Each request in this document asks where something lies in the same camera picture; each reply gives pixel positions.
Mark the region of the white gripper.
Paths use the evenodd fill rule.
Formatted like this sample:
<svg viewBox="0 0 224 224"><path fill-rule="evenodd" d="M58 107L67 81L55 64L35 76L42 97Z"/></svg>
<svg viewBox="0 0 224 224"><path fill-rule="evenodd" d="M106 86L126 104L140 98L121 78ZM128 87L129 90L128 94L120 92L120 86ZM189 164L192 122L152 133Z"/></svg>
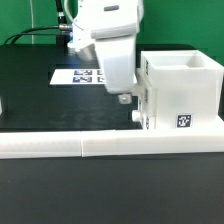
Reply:
<svg viewBox="0 0 224 224"><path fill-rule="evenodd" d="M95 52L109 93L120 94L120 104L130 104L134 86L136 36L139 26L132 23L112 28L93 29Z"/></svg>

